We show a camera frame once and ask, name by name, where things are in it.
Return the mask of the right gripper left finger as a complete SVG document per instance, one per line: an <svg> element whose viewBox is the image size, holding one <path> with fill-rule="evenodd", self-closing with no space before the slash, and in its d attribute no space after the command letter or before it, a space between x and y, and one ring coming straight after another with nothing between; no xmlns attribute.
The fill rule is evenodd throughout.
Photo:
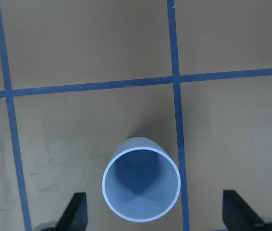
<svg viewBox="0 0 272 231"><path fill-rule="evenodd" d="M59 219L57 231L85 231L88 224L87 197L85 192L75 193Z"/></svg>

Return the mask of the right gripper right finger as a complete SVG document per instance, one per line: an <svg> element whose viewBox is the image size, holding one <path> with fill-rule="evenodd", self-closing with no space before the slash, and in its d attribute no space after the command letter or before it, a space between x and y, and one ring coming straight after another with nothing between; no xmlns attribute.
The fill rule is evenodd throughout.
<svg viewBox="0 0 272 231"><path fill-rule="evenodd" d="M222 220L229 231L272 231L235 190L224 190Z"/></svg>

